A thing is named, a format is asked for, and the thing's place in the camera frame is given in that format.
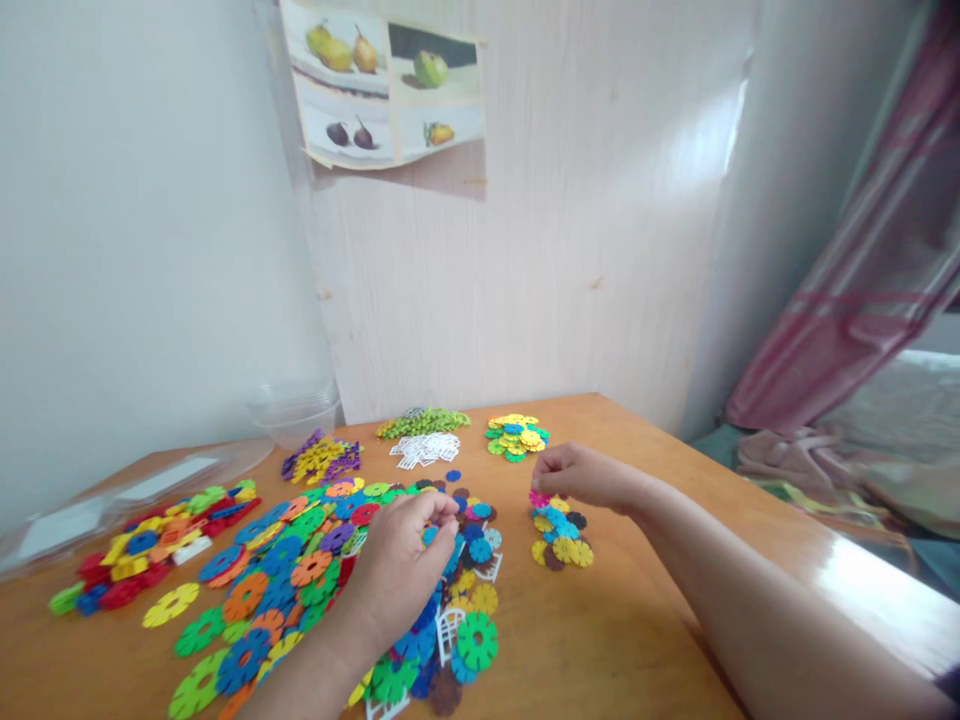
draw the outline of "pile of toy pieces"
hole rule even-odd
[[[324,437],[317,430],[297,452],[288,457],[281,472],[283,479],[307,485],[332,483],[351,470],[360,469],[360,443]]]
[[[435,432],[454,432],[470,425],[463,413],[446,408],[412,407],[400,417],[387,420],[377,428],[377,437],[394,440],[407,435],[429,435]]]
[[[427,467],[437,460],[453,462],[460,453],[460,438],[453,433],[430,433],[400,438],[390,449],[391,455],[403,455],[397,467],[413,470],[417,465]]]
[[[162,506],[129,521],[106,553],[83,559],[81,581],[50,600],[54,615],[77,609],[81,615],[116,610],[142,591],[156,587],[173,565],[182,565],[213,543],[260,504],[253,480],[229,492],[219,485]]]
[[[538,428],[535,417],[511,413],[487,421],[487,450],[510,462],[523,462],[528,452],[540,452],[550,444],[550,433]]]
[[[566,498],[531,490],[530,504],[533,526],[543,533],[543,540],[537,540],[531,548],[538,565],[554,571],[571,564],[593,565],[593,547],[581,532],[587,527],[587,519],[572,512]]]
[[[459,477],[459,472],[448,473],[451,482]],[[421,480],[405,489],[402,484],[343,479],[281,503],[242,529],[235,544],[200,573],[200,582],[210,587],[229,586],[226,599],[183,631],[175,651],[187,657],[217,638],[230,647],[196,665],[174,693],[169,717],[186,720],[222,694],[229,700],[220,718],[232,718],[334,604],[380,508],[404,493],[435,491],[445,492],[446,483]],[[443,580],[410,631],[349,698],[348,707],[366,700],[368,718],[396,716],[411,696],[428,699],[438,715],[450,715],[462,686],[474,682],[497,655],[490,615],[498,604],[492,583],[503,560],[496,552],[502,539],[487,526],[496,511],[466,488],[458,488],[453,497],[460,506],[460,532]],[[426,528],[424,543],[436,533],[437,528]],[[189,584],[173,591],[144,623],[164,620],[171,606],[188,606],[198,590]]]

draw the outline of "wooden table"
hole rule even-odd
[[[490,455],[483,437],[485,419],[507,412],[537,416],[553,442],[578,440],[673,483],[924,675],[960,664],[960,606],[601,395],[472,411],[473,426],[459,433],[463,446],[452,465],[410,472],[396,468],[397,458],[388,455],[393,443],[378,441],[375,425],[342,428],[337,437],[366,447],[358,474],[368,481],[409,484],[457,468],[464,475],[460,486],[499,511],[500,655],[466,688],[456,717],[742,717],[689,607],[632,523],[609,511],[576,508],[590,523],[593,567],[553,573],[533,562],[530,546],[539,538],[528,515],[533,462],[515,465]],[[189,452],[154,453],[108,482],[132,480]],[[280,479],[288,454],[277,448],[250,473],[264,498],[250,520],[301,491]],[[218,538],[214,549],[229,544],[236,532]],[[197,602],[167,625],[146,630],[140,621],[161,594],[194,581],[212,555],[208,551],[174,570],[133,605],[86,619],[55,618],[46,609],[48,598],[74,581],[76,558],[4,584],[0,717],[166,717],[173,691],[199,659],[177,658],[175,641],[224,596],[204,588]],[[215,718],[222,705],[218,699],[197,717]],[[427,705],[416,701],[403,715],[430,716]]]

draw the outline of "wall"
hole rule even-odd
[[[960,355],[960,313],[940,315],[910,349]]]
[[[0,532],[328,365],[249,5],[2,16]]]
[[[278,61],[348,422],[599,390],[679,430],[759,4],[351,3],[486,40],[485,145],[385,173],[305,165]]]
[[[724,188],[685,439],[712,429],[830,241],[928,10],[914,0],[765,2]]]

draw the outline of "clear plastic cup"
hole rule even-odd
[[[340,393],[332,380],[326,385],[261,385],[247,403],[253,424],[288,450],[298,450],[318,428],[331,434],[336,428],[339,407]]]

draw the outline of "pink curtain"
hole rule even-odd
[[[845,400],[960,291],[960,2],[944,2],[836,237],[726,406],[791,432]]]

